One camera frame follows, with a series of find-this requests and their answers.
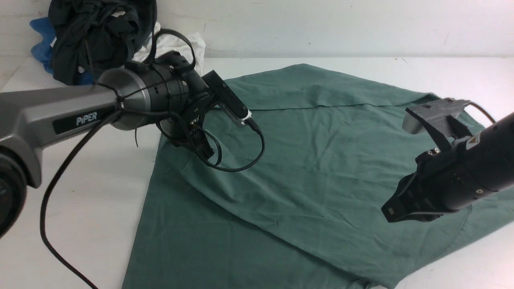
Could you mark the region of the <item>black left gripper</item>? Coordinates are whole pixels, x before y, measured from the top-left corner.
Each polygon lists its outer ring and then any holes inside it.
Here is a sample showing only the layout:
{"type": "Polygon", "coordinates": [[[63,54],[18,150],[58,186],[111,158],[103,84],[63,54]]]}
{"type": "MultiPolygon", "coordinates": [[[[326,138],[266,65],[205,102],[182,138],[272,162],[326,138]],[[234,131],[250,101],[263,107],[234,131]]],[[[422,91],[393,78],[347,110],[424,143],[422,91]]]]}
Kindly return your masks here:
{"type": "Polygon", "coordinates": [[[172,51],[157,58],[155,68],[166,68],[171,74],[169,88],[169,119],[159,123],[163,135],[176,147],[196,147],[210,159],[214,150],[209,144],[203,122],[213,107],[213,95],[194,65],[179,52],[172,51]]]}

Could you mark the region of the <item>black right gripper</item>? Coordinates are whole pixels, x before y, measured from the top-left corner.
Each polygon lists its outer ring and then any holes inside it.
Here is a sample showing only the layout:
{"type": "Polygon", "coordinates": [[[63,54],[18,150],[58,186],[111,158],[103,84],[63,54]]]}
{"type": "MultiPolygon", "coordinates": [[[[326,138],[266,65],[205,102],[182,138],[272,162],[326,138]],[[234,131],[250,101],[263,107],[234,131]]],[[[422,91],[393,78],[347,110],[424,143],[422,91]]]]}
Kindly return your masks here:
{"type": "Polygon", "coordinates": [[[472,173],[460,147],[419,163],[416,173],[404,176],[381,210],[389,223],[432,222],[472,204],[472,173]]]}

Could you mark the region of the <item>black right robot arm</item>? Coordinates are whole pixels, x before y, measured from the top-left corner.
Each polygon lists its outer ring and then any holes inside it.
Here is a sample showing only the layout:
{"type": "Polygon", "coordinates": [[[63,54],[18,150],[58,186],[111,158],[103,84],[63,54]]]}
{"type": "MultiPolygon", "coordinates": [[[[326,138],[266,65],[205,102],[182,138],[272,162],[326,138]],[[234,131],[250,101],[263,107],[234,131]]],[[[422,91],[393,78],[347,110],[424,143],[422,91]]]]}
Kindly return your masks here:
{"type": "Polygon", "coordinates": [[[416,157],[416,171],[382,206],[389,223],[431,222],[513,186],[513,115],[477,134],[453,116],[444,121],[449,131],[429,128],[437,147],[416,157]]]}

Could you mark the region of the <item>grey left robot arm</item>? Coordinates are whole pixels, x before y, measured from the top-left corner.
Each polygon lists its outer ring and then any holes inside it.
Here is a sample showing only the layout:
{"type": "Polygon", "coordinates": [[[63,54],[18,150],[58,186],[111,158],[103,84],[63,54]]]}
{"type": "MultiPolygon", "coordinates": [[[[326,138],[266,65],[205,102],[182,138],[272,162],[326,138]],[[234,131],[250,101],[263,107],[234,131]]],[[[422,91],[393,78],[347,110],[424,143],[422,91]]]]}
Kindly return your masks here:
{"type": "Polygon", "coordinates": [[[44,148],[99,123],[133,130],[172,113],[196,121],[208,109],[208,89],[194,64],[170,52],[108,69],[92,85],[1,93],[1,235],[19,218],[27,188],[42,183],[44,148]]]}

